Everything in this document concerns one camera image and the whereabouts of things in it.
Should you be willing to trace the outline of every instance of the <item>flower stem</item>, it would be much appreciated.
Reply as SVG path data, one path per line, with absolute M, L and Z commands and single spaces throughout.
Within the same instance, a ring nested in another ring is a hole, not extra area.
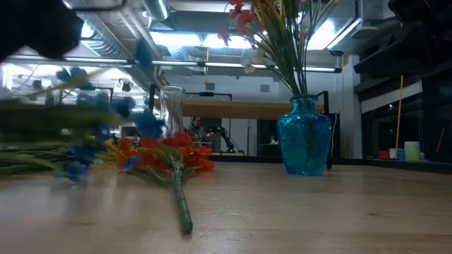
M 193 223 L 191 222 L 189 206 L 186 203 L 184 189 L 182 189 L 182 180 L 180 170 L 172 171 L 172 184 L 176 198 L 176 204 L 179 208 L 179 218 L 181 222 L 181 232 L 183 234 L 190 234 L 193 230 Z

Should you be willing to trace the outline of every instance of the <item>wooden table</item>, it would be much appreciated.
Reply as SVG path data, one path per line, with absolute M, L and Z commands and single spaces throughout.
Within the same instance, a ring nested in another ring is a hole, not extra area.
M 185 190 L 191 237 L 172 192 L 134 176 L 0 179 L 1 253 L 452 253 L 448 175 L 334 166 L 309 178 L 217 163 Z

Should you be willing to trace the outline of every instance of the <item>vase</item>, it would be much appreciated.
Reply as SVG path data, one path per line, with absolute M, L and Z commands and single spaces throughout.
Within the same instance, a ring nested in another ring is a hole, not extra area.
M 174 137 L 176 132 L 184 131 L 182 110 L 184 108 L 185 89 L 177 86 L 160 88 L 160 119 L 165 121 L 163 126 L 164 138 Z
M 316 113 L 316 95 L 294 95 L 293 111 L 278 119 L 278 140 L 288 174 L 320 176 L 331 141 L 331 121 Z

